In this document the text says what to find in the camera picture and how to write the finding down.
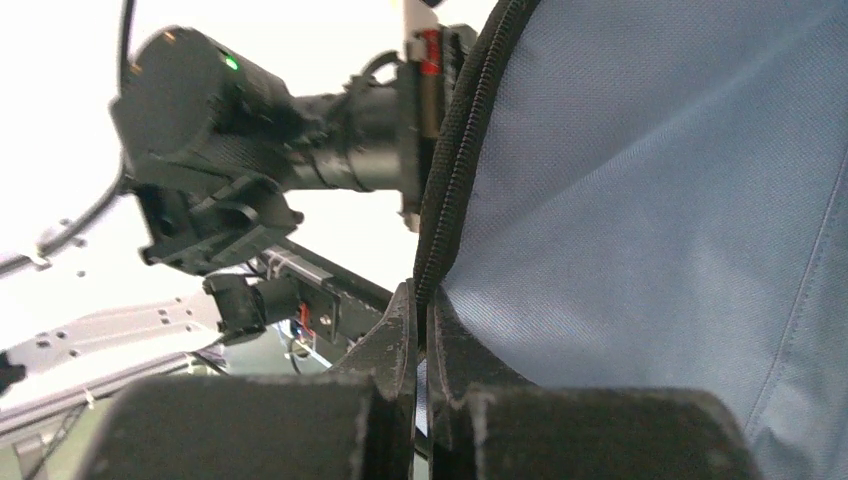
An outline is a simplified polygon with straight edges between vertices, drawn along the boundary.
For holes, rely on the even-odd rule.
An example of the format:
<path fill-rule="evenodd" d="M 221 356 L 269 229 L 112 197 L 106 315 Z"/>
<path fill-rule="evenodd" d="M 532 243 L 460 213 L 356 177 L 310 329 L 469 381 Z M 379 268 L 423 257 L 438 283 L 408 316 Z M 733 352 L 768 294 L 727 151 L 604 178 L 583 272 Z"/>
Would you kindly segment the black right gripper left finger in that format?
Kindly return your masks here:
<path fill-rule="evenodd" d="M 159 376 L 116 397 L 80 479 L 409 479 L 415 301 L 401 283 L 376 326 L 329 370 Z"/>

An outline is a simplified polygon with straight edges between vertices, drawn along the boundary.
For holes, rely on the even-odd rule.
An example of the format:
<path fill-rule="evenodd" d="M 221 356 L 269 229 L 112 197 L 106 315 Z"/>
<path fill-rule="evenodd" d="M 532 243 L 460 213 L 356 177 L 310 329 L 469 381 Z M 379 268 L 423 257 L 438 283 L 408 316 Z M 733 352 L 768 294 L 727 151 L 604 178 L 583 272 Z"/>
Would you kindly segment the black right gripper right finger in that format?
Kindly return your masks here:
<path fill-rule="evenodd" d="M 701 390 L 545 389 L 427 308 L 434 479 L 758 479 L 725 406 Z"/>

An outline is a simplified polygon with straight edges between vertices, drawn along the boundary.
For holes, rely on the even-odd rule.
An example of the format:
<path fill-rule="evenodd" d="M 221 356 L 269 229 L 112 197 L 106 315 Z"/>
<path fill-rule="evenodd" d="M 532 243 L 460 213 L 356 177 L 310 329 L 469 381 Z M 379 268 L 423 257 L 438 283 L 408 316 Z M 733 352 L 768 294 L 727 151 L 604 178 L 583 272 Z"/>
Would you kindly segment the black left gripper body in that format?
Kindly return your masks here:
<path fill-rule="evenodd" d="M 144 262 L 191 275 L 243 263 L 302 223 L 285 199 L 293 190 L 394 190 L 412 225 L 416 72 L 388 51 L 339 93 L 295 96 L 198 30 L 152 37 L 111 106 L 152 238 Z"/>

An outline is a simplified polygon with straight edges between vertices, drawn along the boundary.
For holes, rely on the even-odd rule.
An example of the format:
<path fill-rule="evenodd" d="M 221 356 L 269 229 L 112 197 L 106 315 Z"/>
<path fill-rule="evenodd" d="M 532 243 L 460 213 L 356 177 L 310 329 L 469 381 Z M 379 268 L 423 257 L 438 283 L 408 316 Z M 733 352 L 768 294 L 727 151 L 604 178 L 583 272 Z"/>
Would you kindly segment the blue student backpack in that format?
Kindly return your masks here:
<path fill-rule="evenodd" d="M 501 1 L 416 262 L 545 387 L 686 387 L 768 479 L 847 475 L 847 5 Z"/>

